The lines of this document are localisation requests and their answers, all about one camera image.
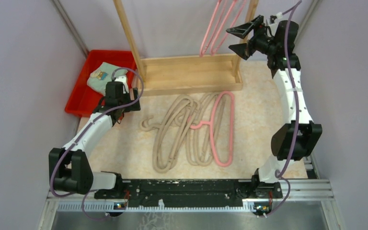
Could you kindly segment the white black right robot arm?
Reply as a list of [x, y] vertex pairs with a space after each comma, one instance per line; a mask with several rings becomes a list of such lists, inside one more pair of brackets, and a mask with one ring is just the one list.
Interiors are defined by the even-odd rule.
[[258, 168], [251, 183], [251, 193], [264, 197], [269, 184], [278, 182], [288, 166], [311, 155], [321, 134], [322, 126], [314, 123], [301, 85], [301, 64], [293, 52], [299, 25], [292, 20], [280, 21], [275, 34], [264, 23], [264, 17], [255, 19], [226, 30], [227, 33], [244, 39], [244, 43], [230, 45], [229, 49], [247, 60], [256, 51], [267, 56], [267, 66], [276, 84], [283, 113], [283, 126], [271, 138], [272, 155]]

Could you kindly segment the pink plastic hanger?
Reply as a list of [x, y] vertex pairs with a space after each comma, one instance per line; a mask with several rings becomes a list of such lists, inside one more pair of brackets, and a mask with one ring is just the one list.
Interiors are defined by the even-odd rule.
[[201, 46], [200, 46], [200, 50], [199, 50], [199, 57], [203, 57], [204, 54], [207, 52], [209, 46], [210, 46], [212, 38], [210, 38], [209, 41], [207, 41], [207, 39], [208, 39], [209, 33], [211, 31], [212, 23], [213, 23], [213, 21], [216, 17], [217, 11], [218, 11], [221, 3], [222, 3], [222, 0], [218, 0], [216, 5], [215, 5], [215, 8], [214, 8], [213, 13], [211, 15], [211, 18], [209, 20], [208, 27], [207, 27], [206, 32], [204, 34], [203, 40], [201, 42]]
[[[218, 156], [216, 148], [216, 141], [221, 126], [223, 112], [225, 108], [226, 98], [225, 95], [230, 97], [230, 128], [229, 128], [229, 143], [228, 143], [228, 158], [226, 162], [221, 162]], [[201, 120], [207, 106], [215, 100], [210, 113], [209, 120]], [[195, 156], [197, 164], [200, 166], [208, 166], [212, 160], [220, 167], [228, 167], [233, 161], [233, 134], [234, 134], [234, 118], [235, 118], [235, 96], [230, 91], [222, 91], [220, 93], [207, 93], [201, 99], [201, 112], [191, 116], [187, 119], [192, 130], [198, 130], [202, 126], [208, 126], [209, 132], [205, 137], [202, 152], [206, 153], [207, 148], [211, 149], [212, 156], [206, 162], [200, 161], [198, 155]]]
[[212, 23], [211, 31], [209, 33], [207, 41], [212, 38], [210, 46], [207, 50], [211, 56], [217, 54], [223, 43], [228, 37], [228, 34], [224, 32], [224, 26], [233, 26], [239, 19], [243, 9], [246, 6], [245, 0], [223, 0], [216, 17]]

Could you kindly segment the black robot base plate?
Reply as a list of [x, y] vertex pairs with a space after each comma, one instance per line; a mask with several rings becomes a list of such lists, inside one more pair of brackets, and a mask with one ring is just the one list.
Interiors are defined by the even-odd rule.
[[96, 199], [122, 199], [128, 207], [220, 208], [240, 207], [244, 199], [280, 199], [279, 182], [256, 179], [126, 179], [112, 189], [95, 192]]

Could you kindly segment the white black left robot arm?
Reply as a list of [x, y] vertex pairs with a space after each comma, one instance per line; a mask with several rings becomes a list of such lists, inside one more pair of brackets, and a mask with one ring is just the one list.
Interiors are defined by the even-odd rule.
[[100, 99], [82, 130], [63, 147], [53, 148], [48, 155], [49, 185], [54, 196], [105, 190], [112, 198], [119, 198], [125, 191], [124, 184], [118, 182], [117, 173], [93, 172], [88, 156], [125, 113], [140, 110], [139, 99], [143, 90], [133, 88], [133, 100], [120, 81], [107, 83], [106, 90], [105, 97]]

